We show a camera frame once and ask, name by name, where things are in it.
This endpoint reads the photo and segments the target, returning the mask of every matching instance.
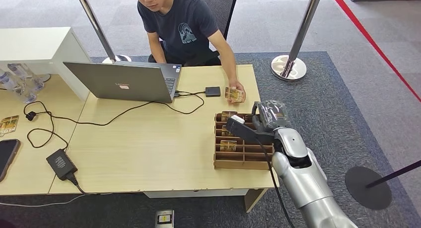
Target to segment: wooden compartment organizer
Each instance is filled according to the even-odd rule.
[[[243,118],[245,125],[255,129],[248,114],[236,114]],[[222,121],[222,113],[215,116],[215,154],[213,156],[213,165],[215,168],[232,168],[232,169],[258,169],[268,170],[265,154],[260,145],[255,142],[245,142],[240,137],[230,135],[222,126],[226,125],[226,121]],[[221,151],[221,141],[236,141],[237,145],[234,151]],[[274,154],[273,144],[263,144],[268,153],[270,161]]]

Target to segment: laptop logo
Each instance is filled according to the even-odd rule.
[[[115,84],[118,85],[121,89],[130,89],[129,84],[121,84],[121,83],[115,83]]]

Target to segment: man's hand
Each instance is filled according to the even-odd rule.
[[[229,88],[243,91],[244,96],[243,96],[243,101],[241,101],[241,102],[244,102],[246,100],[246,91],[244,90],[243,85],[238,80],[230,80],[228,83],[229,83]]]

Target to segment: silver pole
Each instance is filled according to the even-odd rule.
[[[116,55],[113,53],[113,50],[111,49],[111,46],[108,43],[108,40],[105,37],[105,34],[102,31],[101,25],[99,25],[98,19],[96,18],[95,13],[93,12],[91,6],[89,5],[88,0],[79,0],[79,1],[82,4],[82,7],[85,10],[86,15],[88,16],[89,21],[91,22],[93,26],[93,29],[98,35],[99,41],[101,41],[102,46],[104,47],[105,52],[107,53],[109,59],[112,61],[112,63],[115,63]]]
[[[294,44],[288,56],[288,60],[285,63],[285,67],[280,74],[274,68],[274,63],[273,63],[272,73],[274,73],[276,77],[283,80],[287,80],[287,81],[295,81],[295,80],[301,79],[305,75],[306,70],[307,70],[305,68],[305,64],[303,61],[298,59],[299,65],[295,69],[296,71],[294,72],[293,77],[288,78],[290,76],[291,71],[294,69],[294,65],[296,62],[295,60],[297,59],[301,45],[304,41],[305,35],[307,34],[307,30],[310,26],[311,20],[313,19],[314,13],[316,12],[317,5],[319,4],[319,2],[320,0],[310,0],[308,2],[307,10],[305,11],[297,36],[295,37]]]

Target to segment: silver robotic arm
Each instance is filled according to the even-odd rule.
[[[357,228],[336,203],[325,173],[300,134],[294,129],[281,127],[275,130],[275,140],[281,141],[284,153],[275,152],[272,166],[307,226]]]
[[[333,198],[314,153],[296,130],[286,127],[289,121],[285,105],[277,101],[256,102],[252,116],[256,130],[245,126],[244,120],[235,115],[228,119],[227,130],[246,141],[274,144],[272,166],[307,226],[357,228]]]

